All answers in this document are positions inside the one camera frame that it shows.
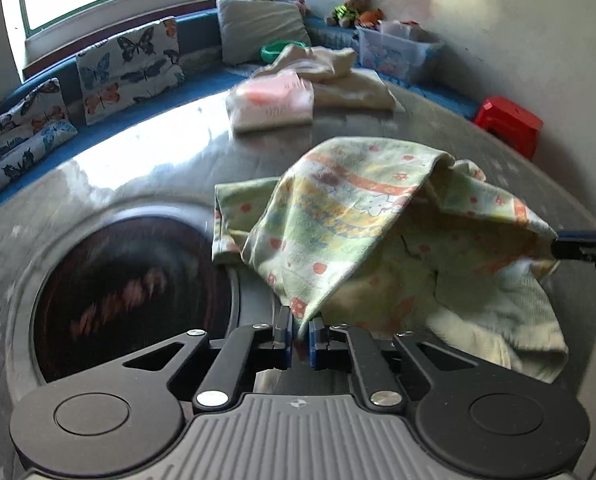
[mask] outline green patterned cloth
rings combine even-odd
[[[536,277],[552,229],[470,161],[393,139],[337,138],[282,177],[216,186],[213,258],[242,260],[300,320],[375,336],[428,328],[543,381],[567,346]]]
[[[334,7],[334,12],[338,21],[342,20],[343,18],[349,18],[352,22],[356,20],[356,18],[360,17],[357,10],[349,9],[347,6],[338,5]]]

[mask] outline teddy bear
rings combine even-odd
[[[369,9],[369,0],[345,0],[342,5],[334,7],[331,15],[325,18],[327,25],[340,25],[350,28],[356,24],[360,15]]]

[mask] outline folded clothes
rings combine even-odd
[[[213,259],[242,260],[300,320],[375,336],[427,328],[543,381],[568,349],[537,278],[555,233],[470,161],[394,139],[336,138],[282,177],[216,186]]]
[[[226,107],[232,132],[309,123],[313,107],[398,109],[377,73],[352,68],[355,62],[351,48],[287,45],[273,64],[230,90]]]

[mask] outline butterfly print pillow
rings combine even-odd
[[[58,80],[34,88],[0,116],[0,190],[76,133]]]
[[[112,36],[76,56],[87,124],[185,81],[175,18]]]

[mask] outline red plastic stool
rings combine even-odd
[[[515,102],[501,96],[490,97],[473,122],[529,160],[534,158],[542,121]]]

